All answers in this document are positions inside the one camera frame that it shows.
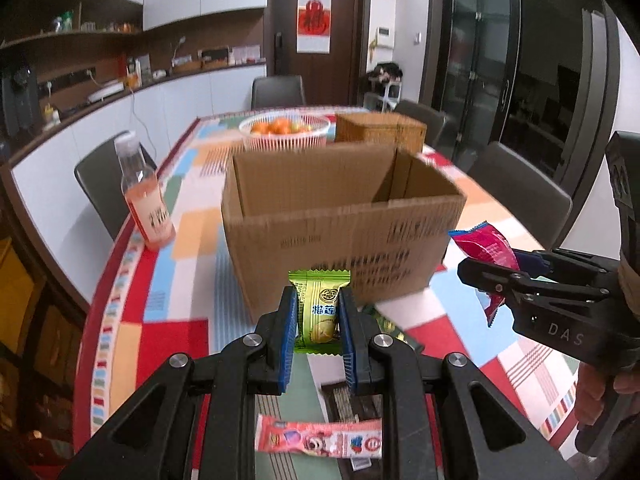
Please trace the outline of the right hand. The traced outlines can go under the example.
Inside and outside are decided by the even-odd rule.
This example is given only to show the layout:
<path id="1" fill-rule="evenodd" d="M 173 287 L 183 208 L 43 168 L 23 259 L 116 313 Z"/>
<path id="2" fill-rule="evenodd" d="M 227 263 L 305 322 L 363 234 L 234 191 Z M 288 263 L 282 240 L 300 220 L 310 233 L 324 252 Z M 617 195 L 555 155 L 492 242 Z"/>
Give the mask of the right hand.
<path id="1" fill-rule="evenodd" d="M 580 424 L 592 426 L 604 410 L 606 377 L 594 367 L 580 363 L 576 386 L 575 415 Z M 640 373 L 638 370 L 621 372 L 613 382 L 615 391 L 621 396 L 631 396 L 627 417 L 639 414 Z"/>

